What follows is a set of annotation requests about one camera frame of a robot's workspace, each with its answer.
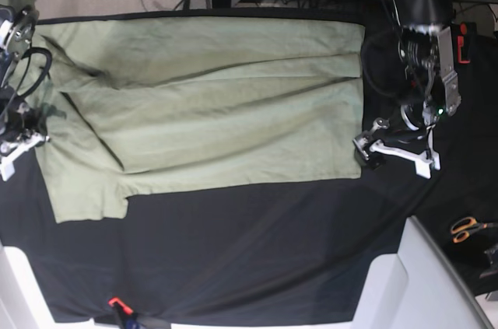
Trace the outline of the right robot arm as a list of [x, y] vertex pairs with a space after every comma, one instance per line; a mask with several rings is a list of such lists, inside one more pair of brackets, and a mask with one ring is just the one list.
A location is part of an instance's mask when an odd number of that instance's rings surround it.
[[[42, 110], [31, 107], [26, 98], [48, 76], [51, 52], [33, 46], [33, 35], [39, 12], [36, 0], [1, 0], [1, 179], [9, 180], [15, 173], [15, 161], [24, 153], [49, 140]], [[9, 84], [17, 65], [40, 54], [45, 65], [34, 84], [19, 93], [26, 73], [16, 87]]]

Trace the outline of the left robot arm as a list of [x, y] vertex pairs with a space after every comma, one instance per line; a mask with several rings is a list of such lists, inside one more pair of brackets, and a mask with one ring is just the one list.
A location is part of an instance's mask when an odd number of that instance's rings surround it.
[[429, 179], [440, 169], [440, 155], [433, 147], [434, 129], [461, 104], [454, 66], [452, 0], [381, 0], [381, 4], [395, 35], [404, 80], [393, 87], [374, 80], [367, 52], [382, 35], [365, 39], [360, 52], [363, 78], [378, 95], [394, 101], [396, 108], [390, 117], [376, 118], [352, 140], [355, 158], [374, 170], [384, 164], [385, 157], [398, 157], [413, 163], [418, 176]]

